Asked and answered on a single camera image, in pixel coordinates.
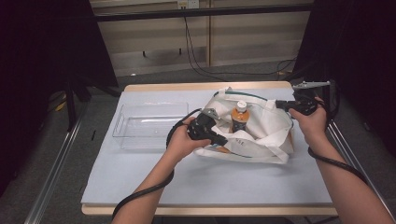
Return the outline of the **black metal stand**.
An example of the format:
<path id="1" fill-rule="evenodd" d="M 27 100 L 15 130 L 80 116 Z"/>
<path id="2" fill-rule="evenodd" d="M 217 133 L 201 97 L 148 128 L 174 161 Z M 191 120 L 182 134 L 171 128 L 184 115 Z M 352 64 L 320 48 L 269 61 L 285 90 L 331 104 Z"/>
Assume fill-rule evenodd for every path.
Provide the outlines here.
<path id="1" fill-rule="evenodd" d="M 68 113 L 68 128 L 71 132 L 77 123 L 77 113 L 75 107 L 75 96 L 81 102 L 89 102 L 92 98 L 88 90 L 89 79 L 84 76 L 73 75 L 66 78 L 64 92 L 66 95 L 66 105 Z"/>

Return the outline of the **person's left hand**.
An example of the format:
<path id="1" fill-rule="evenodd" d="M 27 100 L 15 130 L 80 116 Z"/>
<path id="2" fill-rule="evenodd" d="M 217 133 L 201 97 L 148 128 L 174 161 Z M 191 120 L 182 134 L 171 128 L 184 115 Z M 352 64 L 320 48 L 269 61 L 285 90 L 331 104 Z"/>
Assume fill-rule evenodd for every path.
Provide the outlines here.
<path id="1" fill-rule="evenodd" d="M 211 143 L 209 139 L 192 140 L 189 137 L 188 125 L 193 120 L 194 117 L 187 118 L 176 128 L 163 155 L 165 160 L 173 166 L 191 154 L 196 148 L 205 147 Z"/>

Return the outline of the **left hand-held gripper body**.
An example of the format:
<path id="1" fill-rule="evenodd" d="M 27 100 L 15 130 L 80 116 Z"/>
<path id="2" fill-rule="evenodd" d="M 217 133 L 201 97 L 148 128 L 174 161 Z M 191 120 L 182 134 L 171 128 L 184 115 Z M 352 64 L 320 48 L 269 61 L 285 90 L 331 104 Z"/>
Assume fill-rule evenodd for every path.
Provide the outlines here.
<path id="1" fill-rule="evenodd" d="M 188 135 L 192 140 L 214 140 L 218 134 L 212 130 L 219 119 L 214 108 L 201 109 L 201 113 L 188 125 Z"/>

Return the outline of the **person's right hand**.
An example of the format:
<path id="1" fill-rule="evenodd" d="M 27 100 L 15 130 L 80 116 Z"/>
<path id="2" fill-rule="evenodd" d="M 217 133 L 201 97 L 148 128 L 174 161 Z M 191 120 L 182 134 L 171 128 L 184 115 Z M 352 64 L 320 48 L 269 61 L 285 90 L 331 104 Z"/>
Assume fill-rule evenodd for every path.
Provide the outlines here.
<path id="1" fill-rule="evenodd" d="M 326 123 L 327 112 L 323 107 L 324 102 L 316 97 L 318 107 L 311 115 L 306 116 L 291 108 L 289 110 L 291 116 L 295 118 L 304 134 L 305 142 L 311 147 L 315 148 L 326 140 Z"/>

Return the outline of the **light blue table mat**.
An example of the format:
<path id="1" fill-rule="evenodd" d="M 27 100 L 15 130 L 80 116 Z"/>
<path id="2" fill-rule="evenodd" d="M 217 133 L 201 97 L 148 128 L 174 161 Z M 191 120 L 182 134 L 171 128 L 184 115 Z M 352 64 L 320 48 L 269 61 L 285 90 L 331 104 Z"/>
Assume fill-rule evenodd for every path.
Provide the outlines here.
<path id="1" fill-rule="evenodd" d="M 288 88 L 259 91 L 266 99 L 287 100 Z M 119 203 L 130 195 L 164 153 L 135 153 L 120 148 L 112 134 L 122 105 L 187 103 L 190 112 L 205 108 L 215 90 L 125 91 L 92 167 L 82 196 L 85 205 Z M 293 152 L 285 164 L 226 161 L 196 155 L 183 159 L 164 190 L 163 205 L 326 204 L 330 197 L 296 121 L 290 131 Z"/>

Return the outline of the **yellow floor item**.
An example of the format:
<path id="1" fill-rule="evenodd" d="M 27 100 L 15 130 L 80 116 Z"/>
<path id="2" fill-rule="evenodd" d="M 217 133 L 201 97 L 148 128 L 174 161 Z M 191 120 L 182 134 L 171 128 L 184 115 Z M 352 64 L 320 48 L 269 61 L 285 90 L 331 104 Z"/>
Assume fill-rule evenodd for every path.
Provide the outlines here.
<path id="1" fill-rule="evenodd" d="M 67 96 L 66 96 L 66 94 L 64 94 L 61 102 L 55 106 L 54 111 L 56 111 L 56 112 L 61 111 L 64 108 L 64 106 L 66 105 L 66 100 L 67 100 Z"/>

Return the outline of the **white canvas tote bag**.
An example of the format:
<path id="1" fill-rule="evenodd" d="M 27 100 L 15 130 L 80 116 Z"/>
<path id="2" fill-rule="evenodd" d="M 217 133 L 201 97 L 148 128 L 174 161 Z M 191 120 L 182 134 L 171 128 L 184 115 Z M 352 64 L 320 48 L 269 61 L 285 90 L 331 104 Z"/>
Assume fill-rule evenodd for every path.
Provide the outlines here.
<path id="1" fill-rule="evenodd" d="M 231 132 L 232 110 L 237 103 L 247 103 L 247 127 L 244 131 Z M 216 92 L 205 108 L 214 108 L 219 120 L 212 128 L 228 142 L 201 147 L 196 155 L 226 161 L 285 164 L 293 152 L 290 131 L 293 121 L 284 110 L 276 107 L 276 101 L 266 99 L 259 91 L 234 91 L 226 88 Z"/>

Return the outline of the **white wall socket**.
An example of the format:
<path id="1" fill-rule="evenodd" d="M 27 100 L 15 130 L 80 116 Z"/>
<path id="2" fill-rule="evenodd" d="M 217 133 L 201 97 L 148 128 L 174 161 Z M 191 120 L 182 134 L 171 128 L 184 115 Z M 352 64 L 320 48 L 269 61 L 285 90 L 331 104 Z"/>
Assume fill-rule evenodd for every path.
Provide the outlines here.
<path id="1" fill-rule="evenodd" d="M 195 9 L 199 7 L 199 0 L 177 0 L 178 9 Z"/>

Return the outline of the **black curtain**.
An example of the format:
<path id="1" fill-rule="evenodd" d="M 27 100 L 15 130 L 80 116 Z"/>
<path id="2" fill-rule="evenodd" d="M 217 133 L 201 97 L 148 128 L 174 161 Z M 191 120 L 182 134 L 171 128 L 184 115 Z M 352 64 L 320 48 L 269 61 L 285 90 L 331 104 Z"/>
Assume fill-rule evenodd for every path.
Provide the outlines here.
<path id="1" fill-rule="evenodd" d="M 0 197 L 31 153 L 57 91 L 118 81 L 90 0 L 0 0 Z"/>
<path id="2" fill-rule="evenodd" d="M 396 0 L 314 0 L 295 68 L 334 79 L 396 157 Z"/>

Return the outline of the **black horizontal bar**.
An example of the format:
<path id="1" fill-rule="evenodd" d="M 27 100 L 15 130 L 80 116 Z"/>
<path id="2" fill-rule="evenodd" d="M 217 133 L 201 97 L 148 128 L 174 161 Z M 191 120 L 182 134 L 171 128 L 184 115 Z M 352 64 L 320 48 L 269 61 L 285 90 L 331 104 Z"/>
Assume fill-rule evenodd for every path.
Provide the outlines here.
<path id="1" fill-rule="evenodd" d="M 288 13 L 310 11 L 314 4 L 273 5 L 255 7 L 213 7 L 196 9 L 173 9 L 161 11 L 144 11 L 131 13 L 96 14 L 94 19 L 104 21 L 137 21 L 154 19 L 172 19 L 205 16 L 225 16 L 260 13 Z"/>

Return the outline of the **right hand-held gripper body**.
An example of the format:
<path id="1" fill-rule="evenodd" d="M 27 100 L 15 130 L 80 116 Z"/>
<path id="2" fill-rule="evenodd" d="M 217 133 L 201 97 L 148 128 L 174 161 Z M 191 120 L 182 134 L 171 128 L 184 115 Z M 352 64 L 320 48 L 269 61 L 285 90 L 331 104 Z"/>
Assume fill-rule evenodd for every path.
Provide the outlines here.
<path id="1" fill-rule="evenodd" d="M 330 81 L 303 81 L 300 84 L 293 85 L 293 96 L 297 102 L 296 110 L 305 116 L 309 116 L 318 109 L 319 105 L 326 108 L 323 101 L 317 100 L 318 95 L 315 89 L 330 85 Z"/>

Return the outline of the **aluminium floor rail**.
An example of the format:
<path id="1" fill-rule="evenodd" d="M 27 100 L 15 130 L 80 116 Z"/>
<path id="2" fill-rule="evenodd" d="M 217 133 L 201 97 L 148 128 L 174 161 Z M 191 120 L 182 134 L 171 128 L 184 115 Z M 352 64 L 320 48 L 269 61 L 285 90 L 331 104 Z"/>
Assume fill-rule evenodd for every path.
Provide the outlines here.
<path id="1" fill-rule="evenodd" d="M 364 168 L 361 166 L 361 163 L 359 162 L 358 158 L 354 154 L 352 148 L 350 147 L 349 143 L 347 142 L 346 138 L 343 136 L 342 132 L 338 128 L 337 124 L 333 119 L 329 121 L 329 124 L 327 126 L 327 131 L 332 137 L 332 140 L 336 144 L 339 152 L 342 154 L 343 158 L 346 160 L 346 162 L 358 170 L 360 174 L 364 177 L 366 184 L 375 192 L 376 196 L 379 198 L 381 203 L 385 206 L 387 209 L 388 213 L 392 217 L 393 221 L 396 223 L 396 216 L 390 211 L 390 207 L 378 188 L 375 186 L 374 182 L 372 179 L 367 175 L 365 172 Z"/>
<path id="2" fill-rule="evenodd" d="M 41 188 L 38 196 L 35 199 L 35 202 L 25 219 L 23 224 L 40 224 L 42 217 L 45 214 L 45 211 L 49 205 L 51 196 L 55 190 L 55 187 L 59 181 L 61 176 L 61 172 L 64 168 L 64 164 L 67 160 L 68 154 L 74 145 L 75 139 L 77 138 L 81 122 L 85 117 L 85 114 L 88 110 L 89 103 L 83 103 L 78 115 L 78 119 L 76 123 L 72 126 L 70 132 L 67 133 L 63 144 L 57 154 L 57 157 L 50 169 L 49 175 Z"/>

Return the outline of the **tea bottle with orange label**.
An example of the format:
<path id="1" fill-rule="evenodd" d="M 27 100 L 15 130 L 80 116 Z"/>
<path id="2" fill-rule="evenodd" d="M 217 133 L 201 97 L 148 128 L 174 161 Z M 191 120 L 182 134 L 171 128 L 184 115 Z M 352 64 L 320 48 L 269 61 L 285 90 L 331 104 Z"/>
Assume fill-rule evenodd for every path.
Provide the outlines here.
<path id="1" fill-rule="evenodd" d="M 230 132 L 236 133 L 237 131 L 245 131 L 247 129 L 249 117 L 248 104 L 245 101 L 238 101 L 231 113 L 232 123 Z"/>

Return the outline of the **clear plastic bin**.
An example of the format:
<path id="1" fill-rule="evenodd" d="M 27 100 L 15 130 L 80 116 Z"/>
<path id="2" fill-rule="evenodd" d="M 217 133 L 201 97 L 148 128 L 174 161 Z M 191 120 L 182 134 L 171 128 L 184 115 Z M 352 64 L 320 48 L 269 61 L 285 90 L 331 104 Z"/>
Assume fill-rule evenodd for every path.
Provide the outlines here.
<path id="1" fill-rule="evenodd" d="M 162 152 L 169 131 L 189 112 L 189 105 L 179 102 L 122 105 L 112 137 L 123 150 Z"/>

